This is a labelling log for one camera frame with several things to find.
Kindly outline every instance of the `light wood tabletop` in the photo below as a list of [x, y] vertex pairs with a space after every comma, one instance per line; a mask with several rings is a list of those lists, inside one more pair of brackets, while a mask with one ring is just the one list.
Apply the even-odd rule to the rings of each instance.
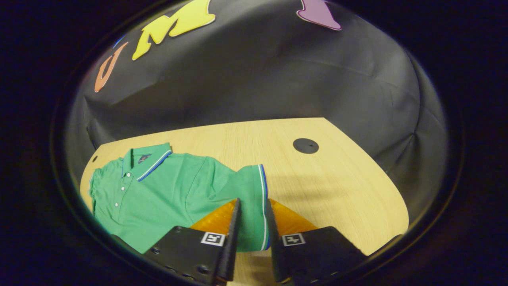
[[[319, 144], [313, 154], [293, 141]], [[200, 126], [154, 133], [101, 145], [81, 178], [80, 193], [91, 209], [88, 180], [96, 168], [131, 148], [169, 142], [174, 153], [210, 156], [233, 170], [263, 164], [268, 197], [317, 227], [334, 226], [370, 255], [406, 232], [406, 205], [385, 172], [355, 142], [324, 118], [276, 119]], [[238, 253], [228, 285], [275, 285], [270, 250]]]

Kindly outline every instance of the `shirt placket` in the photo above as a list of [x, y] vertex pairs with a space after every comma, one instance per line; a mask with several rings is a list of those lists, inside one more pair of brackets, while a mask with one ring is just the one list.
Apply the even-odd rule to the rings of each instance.
[[131, 172], [127, 172], [127, 174], [125, 174], [125, 176], [123, 176], [123, 178], [120, 180], [120, 187], [118, 188], [118, 190], [116, 190], [116, 192], [118, 192], [118, 196], [116, 196], [118, 199], [116, 200], [114, 207], [116, 209], [115, 219], [117, 222], [120, 219], [120, 210], [123, 203], [123, 197], [125, 197], [125, 194], [129, 190], [133, 178], [134, 174], [132, 174]]

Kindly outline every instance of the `yellow letter m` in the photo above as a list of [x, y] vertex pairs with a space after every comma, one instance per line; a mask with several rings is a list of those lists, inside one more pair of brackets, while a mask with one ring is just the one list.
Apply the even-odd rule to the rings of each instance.
[[149, 37], [155, 44], [160, 44], [175, 22], [175, 27], [169, 32], [170, 37], [176, 37], [213, 22], [215, 15], [208, 13], [209, 4], [210, 0], [194, 0], [176, 11], [173, 16], [161, 16], [146, 25], [141, 30], [143, 33], [139, 38], [136, 51], [132, 55], [132, 60], [135, 61], [148, 52], [151, 46], [151, 43], [148, 42]]

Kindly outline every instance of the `black cloth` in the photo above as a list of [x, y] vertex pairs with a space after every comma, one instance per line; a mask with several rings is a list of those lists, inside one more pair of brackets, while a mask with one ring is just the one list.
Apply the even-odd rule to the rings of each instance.
[[213, 0], [215, 22], [166, 36], [133, 61], [141, 29], [161, 14], [140, 23], [120, 41], [129, 44], [106, 85], [94, 91], [99, 66], [119, 45], [104, 52], [77, 90], [65, 138], [72, 176], [79, 182], [95, 148], [119, 139], [325, 117], [388, 174], [412, 222], [437, 195], [446, 168], [440, 100], [408, 51], [347, 9], [328, 6], [341, 31], [300, 19], [297, 0]]

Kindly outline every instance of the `purple letter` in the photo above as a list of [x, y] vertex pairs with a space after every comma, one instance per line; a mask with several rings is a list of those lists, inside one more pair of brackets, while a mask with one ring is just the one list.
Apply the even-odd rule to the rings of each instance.
[[303, 9], [296, 12], [298, 17], [305, 21], [328, 27], [332, 30], [341, 30], [340, 24], [333, 17], [324, 0], [302, 0]]

